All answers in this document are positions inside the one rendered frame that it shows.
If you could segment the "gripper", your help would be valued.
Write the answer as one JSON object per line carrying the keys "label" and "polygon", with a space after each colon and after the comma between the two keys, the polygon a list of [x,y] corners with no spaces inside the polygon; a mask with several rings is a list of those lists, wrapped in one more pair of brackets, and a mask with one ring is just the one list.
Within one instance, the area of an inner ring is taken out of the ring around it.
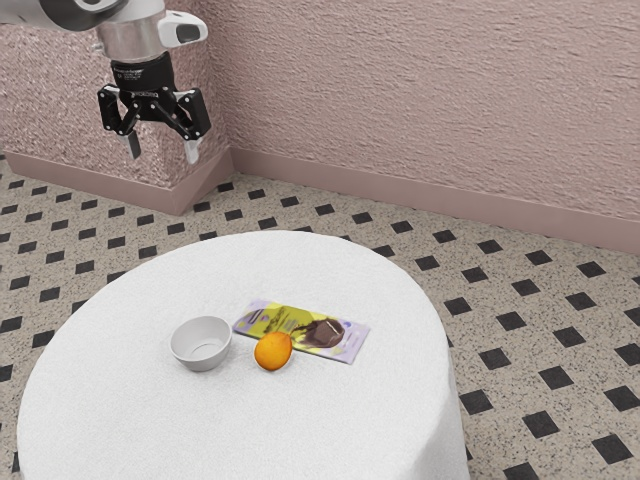
{"label": "gripper", "polygon": [[[210,129],[210,119],[202,92],[193,88],[176,92],[174,70],[170,54],[140,62],[110,63],[115,84],[108,84],[98,92],[98,103],[103,127],[117,134],[130,157],[137,159],[141,147],[135,124],[139,120],[141,105],[150,103],[155,120],[179,134],[183,140],[185,157],[190,165],[199,160],[199,145]],[[119,100],[127,107],[121,116]]]}

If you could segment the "white bowl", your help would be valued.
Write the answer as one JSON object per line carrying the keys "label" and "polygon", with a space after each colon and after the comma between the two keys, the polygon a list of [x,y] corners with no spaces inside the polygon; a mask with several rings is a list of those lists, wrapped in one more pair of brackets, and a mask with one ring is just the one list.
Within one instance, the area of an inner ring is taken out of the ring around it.
{"label": "white bowl", "polygon": [[231,326],[214,316],[186,320],[172,333],[169,348],[173,357],[193,372],[220,366],[230,351]]}

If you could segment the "orange fruit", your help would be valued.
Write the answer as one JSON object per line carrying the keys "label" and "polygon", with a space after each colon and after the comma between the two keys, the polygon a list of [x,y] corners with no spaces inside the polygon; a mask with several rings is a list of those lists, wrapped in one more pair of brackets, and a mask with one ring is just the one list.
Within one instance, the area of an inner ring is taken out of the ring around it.
{"label": "orange fruit", "polygon": [[262,369],[276,371],[289,361],[292,350],[292,341],[288,334],[267,333],[254,348],[254,360]]}

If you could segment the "flat purple yellow snack packet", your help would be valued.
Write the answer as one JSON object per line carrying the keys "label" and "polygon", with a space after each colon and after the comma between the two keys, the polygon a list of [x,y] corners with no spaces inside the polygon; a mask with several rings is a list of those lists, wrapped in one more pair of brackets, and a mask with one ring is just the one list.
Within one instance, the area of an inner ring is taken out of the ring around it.
{"label": "flat purple yellow snack packet", "polygon": [[282,332],[291,338],[295,350],[351,365],[370,327],[273,301],[255,300],[235,321],[233,330],[255,339]]}

